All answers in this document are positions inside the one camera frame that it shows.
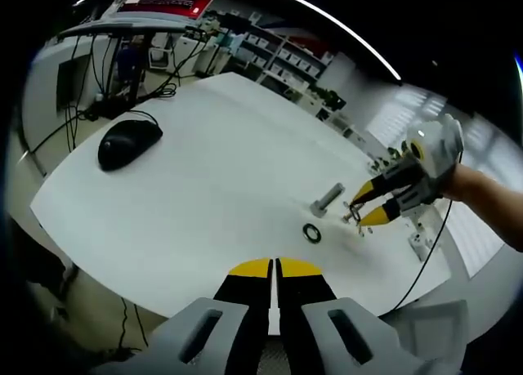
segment ceiling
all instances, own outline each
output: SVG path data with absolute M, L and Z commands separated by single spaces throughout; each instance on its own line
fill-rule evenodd
M 290 0 L 242 0 L 309 29 L 374 77 L 391 73 L 348 33 Z M 516 0 L 306 0 L 354 30 L 402 81 L 482 114 L 521 143 L 521 84 L 514 55 L 522 46 Z

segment white table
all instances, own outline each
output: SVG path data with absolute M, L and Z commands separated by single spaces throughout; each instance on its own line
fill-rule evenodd
M 421 262 L 407 243 L 406 220 L 361 238 L 354 224 L 340 222 L 341 200 L 323 219 L 311 215 L 309 204 L 334 183 L 350 199 L 370 176 L 356 147 L 291 102 L 223 74 L 138 108 L 159 121 L 159 143 L 127 167 L 102 172 L 96 152 L 111 123 L 64 160 L 31 205 L 56 244 L 118 295 L 168 317 L 212 297 L 229 269 L 259 257 L 311 261 L 338 297 L 376 315 L 413 282 Z M 320 229 L 321 243 L 304 239 L 307 222 Z M 449 277 L 435 252 L 404 304 Z

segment black cable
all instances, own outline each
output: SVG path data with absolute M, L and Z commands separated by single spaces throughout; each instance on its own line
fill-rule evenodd
M 141 111 L 139 109 L 129 109 L 127 112 L 133 112 L 135 114 L 144 114 L 145 116 L 153 119 L 154 124 L 156 124 L 156 126 L 159 127 L 158 120 L 156 120 L 156 118 L 153 115 L 151 115 L 151 114 L 149 114 L 149 113 L 147 113 L 145 111 Z
M 171 83 L 171 80 L 176 76 L 176 74 L 180 73 L 180 69 L 183 67 L 183 65 L 189 59 L 191 59 L 191 58 L 193 58 L 193 57 L 195 57 L 195 56 L 197 56 L 197 55 L 202 53 L 202 51 L 205 49 L 205 47 L 208 44 L 208 40 L 206 42 L 203 42 L 203 47 L 198 52 L 196 52 L 196 49 L 198 48 L 198 46 L 199 46 L 199 44 L 201 42 L 203 42 L 203 34 L 200 36 L 200 40 L 193 47 L 193 49 L 191 50 L 190 54 L 184 60 L 182 60 L 178 65 L 176 65 L 176 63 L 174 64 L 175 65 L 175 69 L 174 69 L 174 71 L 171 74 L 169 74 L 169 77 L 163 83 L 161 83 L 159 87 L 154 89 L 151 93 L 149 93 L 146 96 L 142 97 L 141 100 L 144 101 L 144 100 L 148 100 L 149 98 L 153 98 L 153 97 L 171 97 L 171 96 L 174 96 L 176 94 L 176 84 L 175 83 Z M 163 89 L 167 85 L 174 86 L 174 91 L 172 89 L 170 89 L 170 90 L 168 90 L 167 93 L 163 93 Z
M 83 71 L 82 86 L 80 87 L 80 93 L 78 94 L 78 99 L 76 100 L 76 105 L 74 106 L 76 120 L 74 122 L 74 132 L 72 134 L 73 150 L 76 149 L 76 134 L 77 134 L 77 131 L 78 131 L 78 120 L 79 120 L 78 105 L 80 104 L 80 99 L 82 98 L 83 89 L 85 88 L 85 80 L 86 80 L 86 77 L 87 77 L 87 71 L 88 70 L 89 70 L 89 58 L 87 58 L 87 63 L 85 65 L 85 70 Z
M 71 55 L 71 60 L 74 60 L 74 55 L 76 54 L 76 50 L 78 49 L 78 44 L 80 43 L 81 36 L 78 36 L 76 38 L 76 43 L 74 44 L 73 48 L 73 54 Z M 65 108 L 65 136 L 67 137 L 67 148 L 69 149 L 69 152 L 71 153 L 71 139 L 69 138 L 69 124 L 71 122 L 71 105 L 67 105 Z M 71 138 L 73 136 L 73 126 L 71 125 Z
M 109 95 L 109 90 L 105 89 L 105 87 L 107 87 L 108 85 L 104 85 L 104 81 L 105 81 L 104 72 L 105 72 L 105 58 L 107 57 L 107 52 L 109 52 L 110 45 L 111 45 L 111 38 L 109 38 L 109 41 L 107 42 L 107 48 L 105 49 L 104 57 L 101 60 L 101 86 L 103 88 L 102 90 L 105 91 L 105 93 L 104 93 L 105 97 L 107 97 L 107 95 Z
M 122 334 L 120 335 L 120 340 L 118 342 L 118 350 L 122 350 L 123 348 L 123 338 L 125 337 L 125 323 L 127 322 L 127 303 L 125 302 L 125 299 L 123 297 L 120 297 L 120 300 L 122 300 L 123 303 L 123 321 L 122 321 Z
M 458 163 L 461 163 L 461 159 L 463 157 L 463 152 L 459 155 L 459 161 Z M 401 298 L 401 300 L 398 302 L 398 304 L 396 304 L 394 306 L 394 308 L 391 310 L 391 311 L 394 311 L 394 310 L 397 310 L 398 307 L 401 306 L 401 304 L 405 301 L 405 299 L 407 298 L 407 296 L 412 292 L 412 290 L 414 289 L 414 286 L 416 285 L 416 283 L 418 282 L 419 278 L 422 276 L 422 273 L 423 271 L 425 270 L 425 266 L 427 266 L 427 263 L 428 263 L 428 260 L 431 259 L 431 255 L 432 253 L 434 252 L 434 249 L 436 248 L 436 245 L 438 244 L 438 240 L 440 239 L 440 236 L 441 236 L 441 233 L 443 232 L 443 229 L 445 228 L 445 225 L 447 224 L 447 219 L 449 218 L 449 214 L 450 214 L 450 208 L 452 207 L 452 200 L 450 201 L 449 203 L 449 208 L 447 209 L 447 213 L 445 214 L 445 217 L 443 219 L 443 222 L 441 223 L 441 228 L 440 228 L 440 231 L 438 232 L 438 234 L 436 235 L 436 239 L 434 240 L 434 244 L 432 244 L 432 247 L 431 247 L 431 251 L 428 253 L 427 255 L 427 259 L 423 262 L 423 265 L 422 265 L 422 268 L 420 269 L 420 271 L 418 272 L 418 275 L 416 276 L 416 279 L 414 280 L 414 282 L 412 283 L 412 285 L 410 285 L 410 288 L 409 290 L 407 291 L 407 293 Z
M 40 149 L 43 144 L 45 144 L 47 141 L 49 141 L 49 139 L 54 136 L 57 132 L 59 132 L 62 128 L 64 128 L 66 125 L 68 125 L 69 122 L 66 120 L 64 123 L 62 123 L 54 132 L 52 132 L 51 134 L 49 134 L 48 136 L 46 136 L 42 142 L 40 142 L 38 145 L 35 146 L 35 148 L 31 151 L 31 153 L 35 154 L 38 149 Z
M 136 319 L 138 320 L 138 324 L 140 325 L 141 338 L 144 340 L 145 346 L 149 347 L 149 343 L 147 342 L 147 338 L 145 338 L 144 327 L 141 325 L 140 314 L 138 314 L 138 306 L 136 304 L 134 305 L 134 312 L 136 314 Z
M 174 64 L 174 69 L 177 72 L 177 78 L 178 78 L 178 87 L 181 87 L 181 80 L 180 80 L 180 70 L 177 68 L 177 56 L 174 52 L 174 44 L 171 42 L 171 52 L 172 52 L 172 63 Z
M 113 80 L 113 72 L 114 72 L 114 62 L 116 61 L 116 56 L 118 55 L 118 52 L 120 51 L 120 47 L 122 45 L 122 37 L 118 37 L 116 39 L 116 43 L 114 44 L 114 51 L 113 55 L 111 56 L 111 62 L 109 65 L 109 74 L 107 77 L 107 84 L 105 85 L 105 90 L 107 91 L 107 96 L 111 93 L 111 81 Z
M 96 74 L 96 66 L 95 66 L 95 40 L 96 40 L 96 34 L 94 34 L 92 36 L 92 41 L 91 41 L 91 60 L 92 60 L 92 72 L 94 73 L 95 75 L 95 81 L 96 81 L 96 84 L 98 85 L 98 87 L 100 88 L 101 90 L 101 94 L 105 96 L 105 91 L 104 91 L 104 87 L 102 86 L 102 84 L 100 83 L 100 80 L 98 79 L 98 75 Z

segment washer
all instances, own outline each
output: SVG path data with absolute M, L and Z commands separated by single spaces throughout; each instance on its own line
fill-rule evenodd
M 349 210 L 351 211 L 351 214 L 352 214 L 352 218 L 354 218 L 354 221 L 356 222 L 356 224 L 359 224 L 360 221 L 361 221 L 361 216 L 360 216 L 360 212 L 359 210 L 363 207 L 363 205 L 361 205 L 361 207 L 356 207 L 356 206 L 350 206 L 349 207 Z
M 303 235 L 306 237 L 308 241 L 310 241 L 313 244 L 318 244 L 321 241 L 321 233 L 318 228 L 313 226 L 312 224 L 305 224 L 303 226 Z

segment floor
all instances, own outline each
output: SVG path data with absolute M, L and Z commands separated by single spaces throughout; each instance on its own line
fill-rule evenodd
M 145 89 L 154 90 L 164 79 L 164 74 L 148 73 L 145 78 Z M 182 84 L 192 83 L 197 78 L 184 78 Z M 77 144 L 86 140 L 93 132 L 105 124 L 107 119 L 100 118 L 95 122 L 81 121 L 78 125 Z M 36 155 L 47 172 L 47 176 L 69 154 L 66 142 L 65 127 L 60 129 L 37 151 Z M 71 260 L 54 244 L 51 238 L 40 227 L 29 205 L 44 177 L 27 156 L 24 156 L 18 138 L 11 137 L 8 161 L 8 211 L 18 224 L 33 239 L 47 250 L 56 254 L 66 266 Z M 31 284 L 38 302 L 45 314 L 51 318 L 52 308 L 59 302 L 43 287 Z M 120 296 L 96 282 L 81 270 L 71 286 L 65 308 L 69 314 L 68 321 L 55 317 L 56 324 L 68 333 L 80 346 L 93 351 L 115 349 L 122 333 L 123 303 Z M 136 319 L 133 303 L 127 302 L 128 320 L 123 346 L 143 348 L 144 342 Z M 145 334 L 149 334 L 165 318 L 139 308 Z

